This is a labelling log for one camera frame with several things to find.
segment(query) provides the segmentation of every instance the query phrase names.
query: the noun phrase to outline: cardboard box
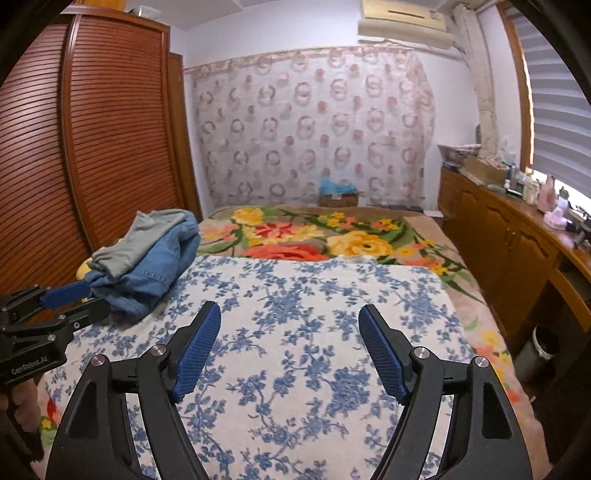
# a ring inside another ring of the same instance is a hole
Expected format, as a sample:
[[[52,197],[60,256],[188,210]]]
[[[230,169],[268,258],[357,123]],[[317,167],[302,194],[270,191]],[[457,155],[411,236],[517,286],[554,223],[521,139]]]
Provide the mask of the cardboard box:
[[[359,204],[359,195],[357,193],[342,193],[340,195],[320,195],[318,199],[319,207],[328,208],[347,208],[357,207]]]
[[[463,170],[466,170],[476,178],[481,179],[487,185],[492,183],[502,187],[507,178],[509,167],[496,168],[478,159],[474,155],[468,155]]]

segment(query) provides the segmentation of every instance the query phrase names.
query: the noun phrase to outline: window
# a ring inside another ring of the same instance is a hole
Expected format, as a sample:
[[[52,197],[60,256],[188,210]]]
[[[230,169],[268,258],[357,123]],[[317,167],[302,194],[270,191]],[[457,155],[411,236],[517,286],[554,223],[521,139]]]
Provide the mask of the window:
[[[534,170],[533,178],[544,183],[546,181],[546,174],[540,171]],[[591,213],[591,198],[582,194],[578,190],[572,188],[570,185],[556,180],[554,182],[554,188],[559,191],[562,187],[569,191],[569,201],[573,208],[584,209],[586,212]]]
[[[522,122],[531,128],[529,136],[527,131],[523,132],[523,143],[532,145],[530,166],[553,175],[559,185],[566,184],[565,188],[574,193],[571,203],[588,210],[591,106],[560,56],[529,20],[508,2],[499,4],[499,12],[518,72]],[[530,99],[529,119],[527,112],[524,115],[527,98]],[[522,150],[522,170],[526,166]]]

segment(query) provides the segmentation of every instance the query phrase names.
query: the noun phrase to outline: tissue box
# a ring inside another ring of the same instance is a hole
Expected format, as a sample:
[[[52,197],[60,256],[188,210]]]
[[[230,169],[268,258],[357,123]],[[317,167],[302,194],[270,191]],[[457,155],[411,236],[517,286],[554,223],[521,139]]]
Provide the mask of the tissue box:
[[[320,197],[318,199],[318,206],[319,207],[347,208],[347,207],[357,207],[358,204],[359,204],[359,195],[357,193],[320,195]]]

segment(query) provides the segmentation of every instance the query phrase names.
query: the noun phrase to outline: cabinet door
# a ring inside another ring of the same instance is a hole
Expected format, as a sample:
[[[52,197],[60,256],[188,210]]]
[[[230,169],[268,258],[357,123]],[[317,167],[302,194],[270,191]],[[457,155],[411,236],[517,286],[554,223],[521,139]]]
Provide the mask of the cabinet door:
[[[487,299],[492,297],[493,288],[507,266],[513,223],[514,220],[507,209],[492,196],[483,202],[482,221],[478,232],[480,252],[472,266],[472,273]]]
[[[0,295],[75,280],[90,255],[70,197],[60,136],[68,25],[49,25],[0,87]]]
[[[482,208],[478,188],[466,180],[452,206],[448,235],[457,247],[468,269],[476,263],[480,252],[480,224]]]
[[[456,182],[455,174],[452,171],[441,169],[441,180],[439,183],[439,198],[437,203],[439,204],[439,211],[444,215],[446,219],[450,217],[452,211],[452,203],[454,194],[456,193]]]
[[[99,14],[110,13],[79,18],[63,86],[67,160],[94,248],[122,237],[138,210],[184,207],[168,109],[166,27]]]
[[[558,250],[527,225],[512,228],[508,265],[496,283],[493,304],[509,336],[514,335],[534,306]]]

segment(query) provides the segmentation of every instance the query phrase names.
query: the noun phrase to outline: louvered wardrobe door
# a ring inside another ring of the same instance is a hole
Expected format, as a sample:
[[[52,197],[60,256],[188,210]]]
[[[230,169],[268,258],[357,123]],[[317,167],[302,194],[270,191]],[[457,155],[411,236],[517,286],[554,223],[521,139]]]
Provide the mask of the louvered wardrobe door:
[[[99,247],[122,236],[138,210],[183,206],[165,91],[168,45],[164,30],[91,15],[75,21],[64,82],[68,157]]]
[[[66,284],[89,255],[60,140],[67,29],[48,26],[0,87],[0,294]]]

